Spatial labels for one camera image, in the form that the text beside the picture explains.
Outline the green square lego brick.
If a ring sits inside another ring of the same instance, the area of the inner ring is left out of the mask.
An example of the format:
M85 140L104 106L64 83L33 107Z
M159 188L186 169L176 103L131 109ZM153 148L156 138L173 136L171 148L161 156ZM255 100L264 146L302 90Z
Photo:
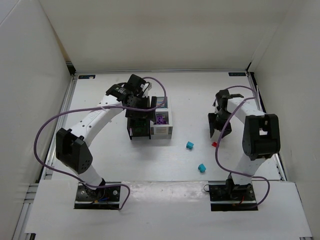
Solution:
M145 120L134 119L132 122L133 128L145 128L147 126L147 122Z

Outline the purple rectangular lego brick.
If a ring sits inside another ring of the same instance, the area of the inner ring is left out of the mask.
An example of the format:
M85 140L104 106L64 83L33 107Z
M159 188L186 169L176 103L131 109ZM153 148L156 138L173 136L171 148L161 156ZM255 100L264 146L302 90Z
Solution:
M166 125L167 124L167 118L164 114L157 114L155 116L155 125Z

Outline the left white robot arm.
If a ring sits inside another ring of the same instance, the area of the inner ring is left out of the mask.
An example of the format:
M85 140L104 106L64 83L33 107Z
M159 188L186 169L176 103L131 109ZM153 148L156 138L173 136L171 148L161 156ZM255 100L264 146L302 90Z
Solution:
M127 112L142 114L147 118L150 108L148 91L151 84L143 78L132 74L125 83L112 85L97 104L97 110L92 110L69 129L61 128L56 134L56 158L67 166L78 178L84 181L85 192L90 198L104 198L106 182L92 165L93 156L89 147L97 134L112 121L112 119L127 107Z

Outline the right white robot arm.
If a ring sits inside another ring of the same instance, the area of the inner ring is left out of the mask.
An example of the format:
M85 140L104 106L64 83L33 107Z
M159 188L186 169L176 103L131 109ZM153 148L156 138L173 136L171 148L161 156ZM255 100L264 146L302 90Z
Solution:
M281 148L279 118L249 104L241 94L228 89L215 95L213 113L208 114L209 134L220 132L218 140L232 132L231 119L236 117L243 125L243 154L234 170L229 170L225 184L211 185L209 192L214 201L253 201L252 178L259 167L279 153Z

